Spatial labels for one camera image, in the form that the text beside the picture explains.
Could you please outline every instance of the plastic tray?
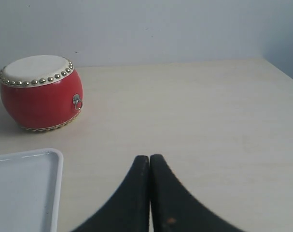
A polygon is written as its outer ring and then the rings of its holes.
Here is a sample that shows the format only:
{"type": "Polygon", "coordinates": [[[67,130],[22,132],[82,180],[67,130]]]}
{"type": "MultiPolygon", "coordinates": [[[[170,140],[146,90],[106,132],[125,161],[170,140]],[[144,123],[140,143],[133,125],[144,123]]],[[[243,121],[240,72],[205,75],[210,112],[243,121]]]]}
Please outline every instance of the plastic tray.
{"type": "Polygon", "coordinates": [[[62,168],[55,149],[0,155],[0,232],[56,232],[62,168]]]}

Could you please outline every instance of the white wall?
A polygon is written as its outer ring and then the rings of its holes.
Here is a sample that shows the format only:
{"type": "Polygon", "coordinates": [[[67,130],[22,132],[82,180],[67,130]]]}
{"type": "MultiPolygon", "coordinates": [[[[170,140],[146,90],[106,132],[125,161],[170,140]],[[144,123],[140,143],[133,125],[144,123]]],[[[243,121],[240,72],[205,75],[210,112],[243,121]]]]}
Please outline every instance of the white wall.
{"type": "Polygon", "coordinates": [[[36,54],[77,66],[260,56],[283,65],[292,42],[293,0],[0,0],[0,68],[36,54]]]}

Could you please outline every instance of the wooden table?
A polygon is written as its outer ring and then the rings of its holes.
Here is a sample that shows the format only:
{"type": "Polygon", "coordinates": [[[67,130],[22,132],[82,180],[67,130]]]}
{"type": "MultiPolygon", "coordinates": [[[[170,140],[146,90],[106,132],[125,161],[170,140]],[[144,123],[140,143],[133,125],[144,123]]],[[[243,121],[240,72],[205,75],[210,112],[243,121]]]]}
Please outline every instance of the wooden table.
{"type": "Polygon", "coordinates": [[[153,153],[235,226],[293,231],[293,80],[284,73],[263,59],[77,71],[84,107],[64,128],[20,130],[0,101],[0,154],[64,154],[59,232],[98,210],[136,155],[153,153]]]}

